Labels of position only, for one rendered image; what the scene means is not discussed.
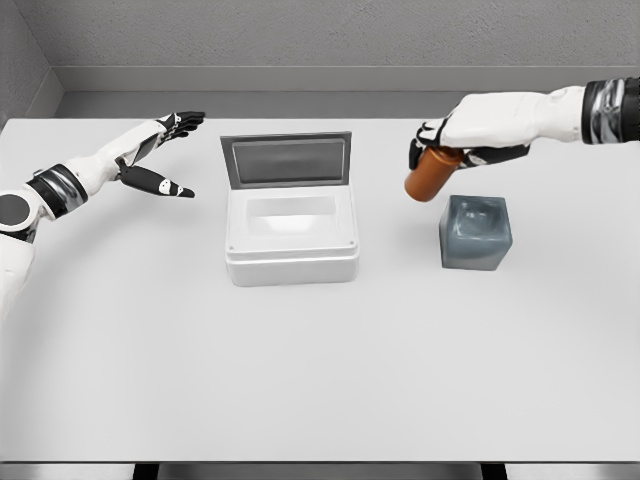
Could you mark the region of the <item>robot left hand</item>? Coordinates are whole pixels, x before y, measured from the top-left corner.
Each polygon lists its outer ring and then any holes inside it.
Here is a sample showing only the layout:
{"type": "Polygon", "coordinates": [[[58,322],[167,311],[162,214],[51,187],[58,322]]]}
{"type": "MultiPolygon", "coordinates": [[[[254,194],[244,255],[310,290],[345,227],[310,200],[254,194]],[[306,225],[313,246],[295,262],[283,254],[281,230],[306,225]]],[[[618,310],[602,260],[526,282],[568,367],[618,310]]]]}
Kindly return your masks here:
{"type": "Polygon", "coordinates": [[[109,143],[115,163],[114,180],[136,190],[166,197],[194,198],[195,193],[138,163],[166,142],[185,138],[204,122],[205,113],[184,111],[148,120],[109,143]]]}

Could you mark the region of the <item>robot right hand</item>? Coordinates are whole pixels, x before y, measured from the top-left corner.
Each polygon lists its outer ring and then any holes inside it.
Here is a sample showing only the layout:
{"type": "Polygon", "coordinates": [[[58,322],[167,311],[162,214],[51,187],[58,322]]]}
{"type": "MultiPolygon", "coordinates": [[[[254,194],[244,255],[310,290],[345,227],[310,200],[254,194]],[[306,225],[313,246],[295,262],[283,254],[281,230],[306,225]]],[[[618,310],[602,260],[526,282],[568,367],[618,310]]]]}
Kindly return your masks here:
{"type": "Polygon", "coordinates": [[[418,167],[429,147],[459,149],[462,169],[515,160],[529,153],[538,134],[535,107],[539,93],[469,94],[443,118],[428,119],[409,147],[409,168],[418,167]]]}

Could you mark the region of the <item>brown cylindrical bottle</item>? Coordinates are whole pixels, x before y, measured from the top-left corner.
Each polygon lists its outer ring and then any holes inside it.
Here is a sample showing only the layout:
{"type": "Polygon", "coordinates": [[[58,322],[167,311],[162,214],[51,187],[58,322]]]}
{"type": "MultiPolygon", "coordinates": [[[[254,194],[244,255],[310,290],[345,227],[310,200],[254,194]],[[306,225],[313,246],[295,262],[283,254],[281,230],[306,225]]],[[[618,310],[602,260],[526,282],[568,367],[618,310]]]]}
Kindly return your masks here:
{"type": "Polygon", "coordinates": [[[406,193],[414,200],[432,200],[464,159],[464,151],[443,146],[419,147],[409,151],[410,173],[405,179],[406,193]]]}

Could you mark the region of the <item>grey cube-shaped container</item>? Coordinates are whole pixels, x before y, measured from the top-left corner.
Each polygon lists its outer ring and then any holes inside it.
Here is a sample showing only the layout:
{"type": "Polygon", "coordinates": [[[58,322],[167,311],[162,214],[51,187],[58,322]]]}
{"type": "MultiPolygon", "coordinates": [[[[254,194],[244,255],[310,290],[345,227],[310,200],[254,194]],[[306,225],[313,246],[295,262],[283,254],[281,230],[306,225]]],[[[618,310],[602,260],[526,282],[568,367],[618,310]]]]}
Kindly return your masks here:
{"type": "Polygon", "coordinates": [[[495,271],[513,244],[503,197],[451,195],[439,222],[441,265],[495,271]]]}

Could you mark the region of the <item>white box with hinged lid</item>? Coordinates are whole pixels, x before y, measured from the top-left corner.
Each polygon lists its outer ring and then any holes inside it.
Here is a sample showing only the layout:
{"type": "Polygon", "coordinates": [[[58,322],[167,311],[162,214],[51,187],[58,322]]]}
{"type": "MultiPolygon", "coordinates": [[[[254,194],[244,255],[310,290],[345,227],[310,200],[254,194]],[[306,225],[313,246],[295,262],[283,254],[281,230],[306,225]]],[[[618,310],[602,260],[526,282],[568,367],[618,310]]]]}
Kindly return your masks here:
{"type": "Polygon", "coordinates": [[[230,184],[225,261],[234,285],[356,278],[351,140],[349,131],[221,137],[230,184]]]}

